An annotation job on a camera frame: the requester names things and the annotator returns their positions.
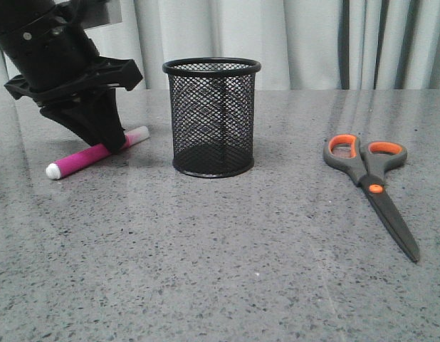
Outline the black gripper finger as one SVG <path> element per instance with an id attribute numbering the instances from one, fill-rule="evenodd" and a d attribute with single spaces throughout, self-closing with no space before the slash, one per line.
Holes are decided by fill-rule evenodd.
<path id="1" fill-rule="evenodd" d="M 102 142 L 96 121 L 85 105 L 68 101 L 43 106 L 40 114 L 75 133 L 90 146 Z"/>
<path id="2" fill-rule="evenodd" d="M 103 144 L 109 152 L 118 152 L 125 134 L 117 111 L 115 89 L 93 90 L 88 94 L 86 120 L 89 145 Z"/>

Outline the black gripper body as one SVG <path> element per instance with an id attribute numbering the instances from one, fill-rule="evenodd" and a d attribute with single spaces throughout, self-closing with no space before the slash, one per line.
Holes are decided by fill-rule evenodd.
<path id="1" fill-rule="evenodd" d="M 19 70 L 5 89 L 40 106 L 142 80 L 132 59 L 101 56 L 76 17 L 0 17 L 0 48 Z"/>

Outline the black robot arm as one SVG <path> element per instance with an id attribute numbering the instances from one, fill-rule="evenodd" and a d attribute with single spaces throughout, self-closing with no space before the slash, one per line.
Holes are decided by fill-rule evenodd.
<path id="1" fill-rule="evenodd" d="M 0 48 L 19 71 L 4 86 L 14 99 L 31 98 L 42 116 L 116 153 L 126 138 L 115 90 L 132 90 L 142 74 L 132 59 L 101 56 L 85 33 L 101 5 L 0 1 Z"/>

